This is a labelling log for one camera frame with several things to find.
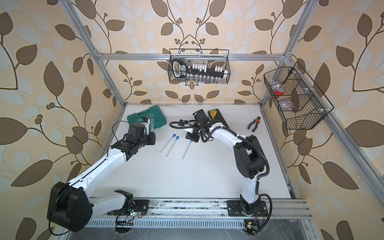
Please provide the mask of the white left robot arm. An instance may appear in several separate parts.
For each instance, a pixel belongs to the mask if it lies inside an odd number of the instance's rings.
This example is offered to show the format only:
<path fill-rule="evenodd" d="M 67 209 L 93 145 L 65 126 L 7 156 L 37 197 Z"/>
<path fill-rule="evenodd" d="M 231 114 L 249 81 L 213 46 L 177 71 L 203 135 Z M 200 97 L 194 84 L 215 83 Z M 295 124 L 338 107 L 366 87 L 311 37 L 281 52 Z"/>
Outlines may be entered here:
<path fill-rule="evenodd" d="M 147 118 L 130 124 L 128 132 L 115 142 L 94 165 L 67 183 L 58 182 L 50 193 L 47 212 L 49 223 L 71 232 L 83 229 L 90 220 L 112 211 L 130 215 L 137 209 L 133 194 L 115 190 L 112 194 L 92 196 L 96 188 L 117 168 L 125 164 L 139 149 L 156 143 Z"/>

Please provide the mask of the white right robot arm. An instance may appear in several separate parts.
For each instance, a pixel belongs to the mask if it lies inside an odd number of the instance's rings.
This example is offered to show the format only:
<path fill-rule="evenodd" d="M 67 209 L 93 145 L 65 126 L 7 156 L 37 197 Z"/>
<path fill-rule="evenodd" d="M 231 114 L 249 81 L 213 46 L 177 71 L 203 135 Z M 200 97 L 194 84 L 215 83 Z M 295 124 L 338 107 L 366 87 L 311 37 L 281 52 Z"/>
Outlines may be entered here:
<path fill-rule="evenodd" d="M 260 178 L 270 172 L 269 163 L 256 136 L 237 134 L 229 128 L 218 109 L 216 113 L 204 110 L 193 113 L 193 120 L 179 120 L 178 127 L 186 130 L 186 139 L 195 143 L 219 140 L 234 151 L 235 162 L 240 174 L 246 178 L 240 195 L 240 209 L 243 214 L 252 216 L 260 204 Z"/>

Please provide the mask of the clear test tube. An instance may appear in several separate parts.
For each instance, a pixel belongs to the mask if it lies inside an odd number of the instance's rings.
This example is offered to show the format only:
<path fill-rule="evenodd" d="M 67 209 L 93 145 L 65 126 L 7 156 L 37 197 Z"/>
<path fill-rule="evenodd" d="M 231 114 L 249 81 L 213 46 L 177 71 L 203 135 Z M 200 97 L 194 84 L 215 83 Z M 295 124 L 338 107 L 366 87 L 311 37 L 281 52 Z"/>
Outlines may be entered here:
<path fill-rule="evenodd" d="M 178 140 L 176 140 L 176 139 L 173 141 L 173 143 L 172 143 L 170 149 L 168 150 L 168 152 L 167 152 L 167 154 L 166 154 L 166 157 L 167 157 L 167 158 L 170 156 L 171 152 L 173 151 L 173 148 L 175 147 L 177 141 L 178 141 Z"/>
<path fill-rule="evenodd" d="M 170 139 L 165 143 L 165 145 L 161 148 L 161 150 L 159 151 L 159 153 L 161 154 L 166 148 L 167 146 L 171 143 L 171 141 L 173 140 L 174 138 L 172 138 L 172 136 L 170 137 Z"/>
<path fill-rule="evenodd" d="M 154 131 L 154 124 L 155 124 L 155 119 L 154 119 L 154 118 L 151 118 L 151 123 L 150 123 L 150 131 L 151 131 L 151 132 Z"/>
<path fill-rule="evenodd" d="M 186 156 L 187 156 L 188 151 L 189 151 L 189 149 L 190 149 L 190 147 L 191 147 L 191 144 L 192 144 L 192 141 L 189 141 L 189 143 L 188 143 L 188 145 L 187 145 L 187 147 L 186 147 L 186 149 L 185 149 L 185 151 L 184 151 L 184 153 L 183 153 L 183 156 L 182 156 L 182 160 L 183 160 L 183 161 L 186 159 Z"/>

